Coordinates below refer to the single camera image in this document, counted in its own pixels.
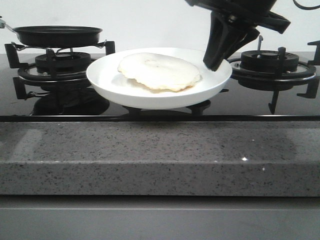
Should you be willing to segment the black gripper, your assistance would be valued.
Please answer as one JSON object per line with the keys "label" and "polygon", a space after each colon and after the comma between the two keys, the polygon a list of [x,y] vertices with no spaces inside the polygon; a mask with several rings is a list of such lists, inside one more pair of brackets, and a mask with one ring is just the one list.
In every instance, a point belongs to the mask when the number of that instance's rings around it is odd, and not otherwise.
{"label": "black gripper", "polygon": [[260,35],[255,28],[240,35],[236,22],[230,22],[227,15],[283,34],[291,22],[271,12],[275,3],[274,0],[188,0],[187,4],[192,7],[212,10],[209,39],[203,57],[206,67],[217,71],[224,59]]}

